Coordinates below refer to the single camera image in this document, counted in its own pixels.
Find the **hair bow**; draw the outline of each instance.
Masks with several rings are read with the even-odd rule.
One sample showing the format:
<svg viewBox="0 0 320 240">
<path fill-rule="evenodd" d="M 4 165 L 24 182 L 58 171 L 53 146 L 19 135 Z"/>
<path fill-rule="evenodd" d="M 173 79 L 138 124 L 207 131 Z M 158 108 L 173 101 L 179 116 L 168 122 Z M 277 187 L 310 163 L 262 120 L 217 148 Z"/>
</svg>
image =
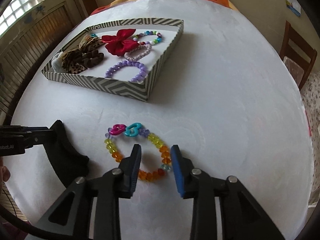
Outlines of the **hair bow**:
<svg viewBox="0 0 320 240">
<path fill-rule="evenodd" d="M 129 52 L 139 46 L 139 43 L 133 40 L 127 40 L 134 34 L 135 29 L 119 30 L 117 35 L 103 35 L 101 37 L 106 45 L 106 49 L 112 54 L 117 56 L 123 56 L 126 52 Z"/>
</svg>

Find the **multicolored bead bracelet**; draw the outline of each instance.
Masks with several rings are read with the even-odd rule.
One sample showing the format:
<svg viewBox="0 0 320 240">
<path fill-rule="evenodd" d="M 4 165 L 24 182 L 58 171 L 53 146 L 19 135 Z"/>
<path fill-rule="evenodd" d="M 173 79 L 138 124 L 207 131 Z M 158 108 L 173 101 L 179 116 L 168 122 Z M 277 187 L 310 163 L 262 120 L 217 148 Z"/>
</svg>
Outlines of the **multicolored bead bracelet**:
<svg viewBox="0 0 320 240">
<path fill-rule="evenodd" d="M 158 38 L 154 39 L 153 41 L 139 41 L 140 38 L 142 38 L 143 36 L 148 36 L 148 35 L 157 35 Z M 160 32 L 157 31 L 145 31 L 144 33 L 140 33 L 137 35 L 133 36 L 133 40 L 137 41 L 140 45 L 144 45 L 144 44 L 150 44 L 150 45 L 155 45 L 159 42 L 162 41 L 162 34 Z"/>
<path fill-rule="evenodd" d="M 130 80 L 131 82 L 141 82 L 145 79 L 145 77 L 149 73 L 148 68 L 143 63 L 123 60 L 122 62 L 118 62 L 117 65 L 114 65 L 113 67 L 109 68 L 104 77 L 105 78 L 112 78 L 113 74 L 117 70 L 119 70 L 120 68 L 125 67 L 125 66 L 133 66 L 133 67 L 137 67 L 140 69 L 139 74 L 136 75 L 134 78 L 132 78 Z"/>
<path fill-rule="evenodd" d="M 161 178 L 166 174 L 166 171 L 171 170 L 171 158 L 170 158 L 170 150 L 164 144 L 164 142 L 156 136 L 154 133 L 150 133 L 148 129 L 145 129 L 143 125 L 139 122 L 133 123 L 130 126 L 126 126 L 124 124 L 115 124 L 112 128 L 108 129 L 108 133 L 106 133 L 106 139 L 104 140 L 106 144 L 106 148 L 111 153 L 111 156 L 116 159 L 116 162 L 121 162 L 124 158 L 123 155 L 119 152 L 116 145 L 113 143 L 112 139 L 115 136 L 124 134 L 125 136 L 135 137 L 135 136 L 143 136 L 147 138 L 161 153 L 162 165 L 159 169 L 153 172 L 146 172 L 143 170 L 139 170 L 139 179 L 146 181 L 154 181 L 156 179 Z"/>
<path fill-rule="evenodd" d="M 141 54 L 139 54 L 139 55 L 137 55 L 137 56 L 135 56 L 135 57 L 130 57 L 130 55 L 131 55 L 133 52 L 135 52 L 135 51 L 137 51 L 137 50 L 139 50 L 139 49 L 145 49 L 146 51 L 145 51 L 145 52 L 142 52 Z M 133 49 L 133 50 L 131 50 L 131 51 L 129 51 L 129 52 L 126 52 L 126 53 L 124 54 L 124 58 L 125 58 L 126 60 L 129 60 L 129 61 L 138 61 L 138 60 L 142 59 L 143 57 L 145 57 L 146 55 L 150 54 L 151 49 L 152 49 L 152 47 L 151 47 L 150 44 L 139 45 L 139 46 L 136 47 L 135 49 Z"/>
</svg>

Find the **white table surface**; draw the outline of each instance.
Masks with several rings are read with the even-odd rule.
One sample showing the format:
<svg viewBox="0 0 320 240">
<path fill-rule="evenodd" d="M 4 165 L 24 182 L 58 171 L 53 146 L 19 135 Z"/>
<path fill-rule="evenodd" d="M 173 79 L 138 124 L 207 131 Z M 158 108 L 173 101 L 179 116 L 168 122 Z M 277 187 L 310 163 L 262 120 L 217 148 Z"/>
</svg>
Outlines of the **white table surface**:
<svg viewBox="0 0 320 240">
<path fill-rule="evenodd" d="M 286 239 L 294 239 L 304 225 L 312 182 L 307 120 L 276 51 L 239 12 L 206 0 L 128 2 L 87 18 L 50 57 L 87 26 L 136 17 L 185 20 L 148 103 L 49 81 L 38 71 L 12 124 L 50 127 L 62 120 L 74 147 L 90 157 L 94 178 L 117 166 L 103 143 L 107 128 L 141 122 L 212 176 L 236 175 Z M 158 152 L 140 142 L 148 152 L 142 167 L 158 167 Z M 117 141 L 126 156 L 133 143 Z M 12 174 L 8 189 L 35 223 L 64 187 L 42 146 L 4 161 Z M 191 216 L 192 201 L 179 198 L 173 174 L 156 183 L 138 181 L 133 198 L 120 201 L 124 240 L 188 239 Z"/>
</svg>

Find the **hand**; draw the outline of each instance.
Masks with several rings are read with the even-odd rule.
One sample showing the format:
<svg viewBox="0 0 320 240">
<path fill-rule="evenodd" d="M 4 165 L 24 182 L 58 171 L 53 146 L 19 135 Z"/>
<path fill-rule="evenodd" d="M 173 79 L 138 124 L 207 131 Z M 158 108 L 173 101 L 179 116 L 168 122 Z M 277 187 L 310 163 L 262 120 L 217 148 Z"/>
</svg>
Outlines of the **hand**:
<svg viewBox="0 0 320 240">
<path fill-rule="evenodd" d="M 7 182 L 10 176 L 10 171 L 6 166 L 3 166 L 3 158 L 0 157 L 0 194 L 2 192 L 2 183 Z"/>
</svg>

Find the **teal heart bead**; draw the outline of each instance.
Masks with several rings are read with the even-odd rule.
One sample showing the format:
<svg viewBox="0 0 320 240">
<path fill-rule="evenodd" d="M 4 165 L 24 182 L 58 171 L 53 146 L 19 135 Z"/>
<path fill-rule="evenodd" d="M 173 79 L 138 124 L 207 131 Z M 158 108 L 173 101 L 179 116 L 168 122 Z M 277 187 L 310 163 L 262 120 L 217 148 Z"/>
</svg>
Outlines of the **teal heart bead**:
<svg viewBox="0 0 320 240">
<path fill-rule="evenodd" d="M 142 124 L 139 122 L 135 122 L 125 128 L 124 135 L 129 137 L 136 137 L 137 135 L 139 135 L 140 128 L 142 128 Z"/>
</svg>

